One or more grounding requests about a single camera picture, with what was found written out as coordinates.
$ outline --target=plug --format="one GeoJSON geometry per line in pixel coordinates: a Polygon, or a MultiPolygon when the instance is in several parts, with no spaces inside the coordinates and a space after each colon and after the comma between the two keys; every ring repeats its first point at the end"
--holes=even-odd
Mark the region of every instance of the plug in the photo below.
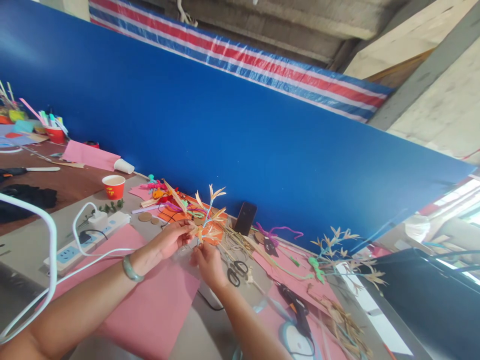
{"type": "Polygon", "coordinates": [[[103,231],[109,224],[109,217],[106,212],[95,211],[93,216],[88,219],[88,223],[92,229],[103,231]]]}

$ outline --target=scissors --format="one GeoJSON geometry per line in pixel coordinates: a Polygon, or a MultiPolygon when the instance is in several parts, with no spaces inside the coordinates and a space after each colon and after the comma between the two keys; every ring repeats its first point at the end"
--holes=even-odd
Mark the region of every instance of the scissors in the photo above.
{"type": "Polygon", "coordinates": [[[247,276],[247,274],[249,272],[249,267],[243,261],[240,261],[240,260],[232,261],[228,254],[224,254],[224,253],[222,253],[222,251],[220,251],[220,253],[226,259],[226,264],[228,266],[228,270],[226,271],[226,275],[228,277],[228,281],[230,281],[230,283],[234,287],[238,288],[240,286],[240,279],[239,279],[239,276],[237,275],[237,273],[240,273],[241,276],[245,277],[245,276],[247,276]]]}

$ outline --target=black fabric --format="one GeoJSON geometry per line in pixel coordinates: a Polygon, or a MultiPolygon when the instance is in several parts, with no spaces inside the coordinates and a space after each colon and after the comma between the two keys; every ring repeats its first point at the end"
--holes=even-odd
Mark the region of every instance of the black fabric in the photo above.
{"type": "MultiPolygon", "coordinates": [[[[35,205],[40,209],[51,209],[57,203],[57,191],[48,188],[40,189],[30,185],[14,184],[4,187],[0,192],[35,205]]],[[[22,207],[0,201],[0,224],[26,219],[33,214],[33,212],[22,207]]]]}

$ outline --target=red white blue striped tarp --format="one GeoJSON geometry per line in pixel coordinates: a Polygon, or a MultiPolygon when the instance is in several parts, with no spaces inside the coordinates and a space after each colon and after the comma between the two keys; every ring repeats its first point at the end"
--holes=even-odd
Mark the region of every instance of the red white blue striped tarp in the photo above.
{"type": "Polygon", "coordinates": [[[89,0],[92,23],[365,123],[393,91],[261,51],[127,0],[89,0]]]}

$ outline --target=blue wall panel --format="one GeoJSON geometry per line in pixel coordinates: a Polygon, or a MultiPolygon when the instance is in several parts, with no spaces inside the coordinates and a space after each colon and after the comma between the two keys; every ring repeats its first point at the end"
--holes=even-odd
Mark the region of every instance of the blue wall panel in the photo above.
{"type": "Polygon", "coordinates": [[[31,0],[0,2],[0,34],[0,79],[75,140],[186,193],[227,186],[217,207],[257,204],[309,250],[330,225],[368,238],[397,224],[474,169],[31,0]]]}

